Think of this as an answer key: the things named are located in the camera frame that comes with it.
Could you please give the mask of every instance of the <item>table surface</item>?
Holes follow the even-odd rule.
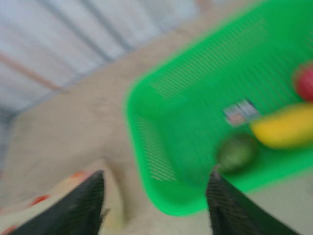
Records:
[[[206,211],[190,217],[170,217],[147,199],[134,164],[121,106],[126,91],[140,74],[246,2],[212,6],[192,22],[17,117],[2,176],[0,207],[40,195],[89,163],[104,158],[111,164],[123,194],[125,234],[210,234]],[[310,234],[312,194],[313,175],[308,172],[250,196],[302,234]]]

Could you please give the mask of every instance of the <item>sticker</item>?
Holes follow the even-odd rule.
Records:
[[[232,126],[243,125],[260,115],[253,103],[247,99],[224,109],[227,122]]]

